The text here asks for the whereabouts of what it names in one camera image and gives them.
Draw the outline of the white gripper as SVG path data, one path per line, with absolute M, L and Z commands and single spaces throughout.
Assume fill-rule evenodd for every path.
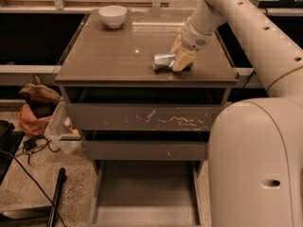
M 176 55 L 172 66 L 174 72 L 181 72 L 196 59 L 194 50 L 204 49 L 212 39 L 213 28 L 209 22 L 187 18 L 171 47 L 170 52 Z

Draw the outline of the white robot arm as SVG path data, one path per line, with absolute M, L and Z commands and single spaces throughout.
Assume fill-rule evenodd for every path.
M 229 24 L 267 96 L 236 102 L 213 123 L 212 227 L 303 227 L 303 51 L 251 0 L 202 0 L 181 45 L 208 42 L 221 23 Z

